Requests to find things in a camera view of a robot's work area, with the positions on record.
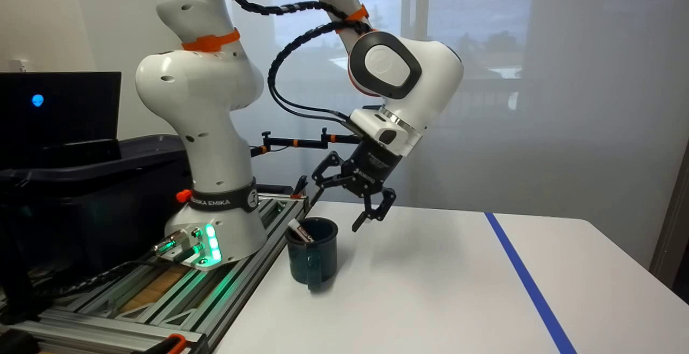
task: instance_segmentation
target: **laptop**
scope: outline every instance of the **laptop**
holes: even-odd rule
[[[120,72],[0,73],[0,168],[119,158]]]

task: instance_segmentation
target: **black strap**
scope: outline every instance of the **black strap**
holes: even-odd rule
[[[189,206],[200,211],[226,211],[242,208],[250,213],[258,207],[256,178],[248,185],[230,192],[202,193],[192,190]]]

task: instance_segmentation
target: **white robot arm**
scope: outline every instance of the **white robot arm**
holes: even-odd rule
[[[295,6],[264,8],[235,1],[263,15],[295,11]],[[359,0],[319,1],[317,6],[311,2],[312,8],[329,9],[331,19],[349,15],[347,20],[369,28]],[[207,270],[249,256],[265,242],[254,211],[258,202],[249,146],[229,119],[230,111],[260,96],[263,79],[244,53],[223,0],[158,0],[157,12],[184,50],[145,58],[136,72],[136,89],[144,104],[168,121],[185,143],[194,178],[191,199],[165,230],[177,239],[198,242],[199,253],[185,264]],[[349,53],[352,84],[380,96],[383,106],[351,113],[345,126],[361,136],[361,143],[348,160],[332,152],[321,163],[313,173],[321,188],[314,201],[332,186],[362,197],[365,210],[353,226],[356,231],[364,220],[385,217],[395,194],[383,187],[384,181],[447,106],[462,79],[463,65],[438,42],[384,31],[360,36],[347,28],[340,30],[340,38]],[[271,75],[274,83],[272,67],[269,79]],[[326,178],[322,173],[328,167],[340,167],[340,173]],[[383,202],[373,209],[371,195],[379,192]]]

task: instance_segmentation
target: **mug handle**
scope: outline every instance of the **mug handle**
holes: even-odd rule
[[[320,288],[321,273],[320,273],[320,252],[318,249],[307,248],[306,250],[306,283],[308,290],[313,291]]]

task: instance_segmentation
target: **blue dot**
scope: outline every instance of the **blue dot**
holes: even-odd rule
[[[34,94],[34,96],[31,97],[31,102],[32,102],[32,104],[34,104],[35,107],[42,106],[43,101],[44,101],[43,95]]]

